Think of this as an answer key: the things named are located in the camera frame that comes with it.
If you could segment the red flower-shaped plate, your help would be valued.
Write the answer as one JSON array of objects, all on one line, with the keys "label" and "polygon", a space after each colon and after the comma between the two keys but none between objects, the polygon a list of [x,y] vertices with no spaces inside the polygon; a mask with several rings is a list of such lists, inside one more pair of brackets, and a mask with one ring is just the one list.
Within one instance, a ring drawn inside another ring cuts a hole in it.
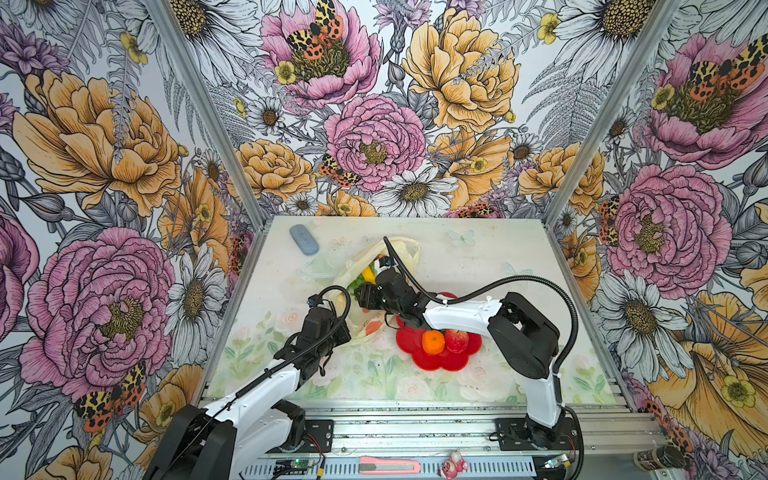
[{"label": "red flower-shaped plate", "polygon": [[413,363],[424,371],[459,372],[482,347],[482,337],[461,330],[430,330],[407,326],[395,317],[398,348],[408,354]]}]

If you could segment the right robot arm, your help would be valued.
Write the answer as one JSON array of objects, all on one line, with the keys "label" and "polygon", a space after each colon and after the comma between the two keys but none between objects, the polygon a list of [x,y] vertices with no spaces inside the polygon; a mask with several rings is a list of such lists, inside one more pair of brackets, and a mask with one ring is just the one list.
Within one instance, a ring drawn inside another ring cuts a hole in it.
[{"label": "right robot arm", "polygon": [[452,299],[421,291],[395,268],[383,271],[373,284],[365,283],[354,293],[361,308],[395,315],[408,327],[459,330],[493,340],[524,385],[526,416],[515,436],[539,449],[555,443],[565,416],[556,379],[560,332],[521,293]]}]

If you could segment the cream printed plastic bag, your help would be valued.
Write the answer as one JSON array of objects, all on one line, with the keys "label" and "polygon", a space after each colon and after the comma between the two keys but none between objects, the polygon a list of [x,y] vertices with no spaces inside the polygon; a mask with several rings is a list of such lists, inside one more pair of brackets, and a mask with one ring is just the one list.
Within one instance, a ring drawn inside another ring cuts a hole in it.
[{"label": "cream printed plastic bag", "polygon": [[[395,248],[406,267],[412,269],[420,259],[421,243],[409,237],[393,237],[390,243]],[[360,307],[355,290],[366,284],[375,284],[376,276],[386,267],[381,266],[382,258],[390,254],[383,241],[346,260],[332,285],[345,287],[351,298],[351,305],[346,317],[346,325],[351,335],[350,345],[361,344],[375,338],[377,332],[385,327],[384,313]]]}]

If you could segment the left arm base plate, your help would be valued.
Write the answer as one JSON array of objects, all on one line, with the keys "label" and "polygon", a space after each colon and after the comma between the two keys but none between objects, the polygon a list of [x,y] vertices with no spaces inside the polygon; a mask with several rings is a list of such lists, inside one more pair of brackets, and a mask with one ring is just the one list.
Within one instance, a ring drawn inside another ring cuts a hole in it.
[{"label": "left arm base plate", "polygon": [[298,420],[293,423],[282,450],[286,453],[329,453],[335,422],[327,419]]}]

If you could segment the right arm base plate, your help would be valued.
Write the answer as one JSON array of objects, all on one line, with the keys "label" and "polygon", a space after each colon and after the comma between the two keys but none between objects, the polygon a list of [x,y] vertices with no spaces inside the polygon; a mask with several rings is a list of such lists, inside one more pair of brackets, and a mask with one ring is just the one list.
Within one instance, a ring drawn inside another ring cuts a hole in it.
[{"label": "right arm base plate", "polygon": [[554,427],[545,427],[525,418],[498,418],[488,436],[502,451],[575,451],[581,437],[570,417],[562,418]]}]

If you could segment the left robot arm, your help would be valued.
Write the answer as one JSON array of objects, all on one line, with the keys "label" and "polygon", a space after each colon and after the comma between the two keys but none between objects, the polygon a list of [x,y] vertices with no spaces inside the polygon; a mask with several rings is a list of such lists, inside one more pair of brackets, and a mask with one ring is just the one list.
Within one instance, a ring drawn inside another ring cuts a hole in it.
[{"label": "left robot arm", "polygon": [[204,408],[182,408],[144,477],[228,479],[269,450],[301,438],[303,410],[286,398],[323,369],[335,347],[351,340],[348,313],[312,306],[302,330],[286,341],[257,378]]}]

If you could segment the fake orange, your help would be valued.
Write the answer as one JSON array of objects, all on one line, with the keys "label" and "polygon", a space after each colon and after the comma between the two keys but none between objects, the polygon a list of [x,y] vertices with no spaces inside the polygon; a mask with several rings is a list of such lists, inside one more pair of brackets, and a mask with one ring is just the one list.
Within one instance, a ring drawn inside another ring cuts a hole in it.
[{"label": "fake orange", "polygon": [[437,330],[426,331],[422,334],[421,346],[427,355],[439,355],[445,350],[445,337]]}]

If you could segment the fake red apple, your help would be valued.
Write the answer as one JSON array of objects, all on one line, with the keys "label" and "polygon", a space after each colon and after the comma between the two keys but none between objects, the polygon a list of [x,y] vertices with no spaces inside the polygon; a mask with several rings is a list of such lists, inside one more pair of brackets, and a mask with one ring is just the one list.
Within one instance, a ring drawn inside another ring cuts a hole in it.
[{"label": "fake red apple", "polygon": [[470,335],[461,330],[445,330],[444,345],[445,349],[453,354],[460,354],[467,351],[470,343]]}]

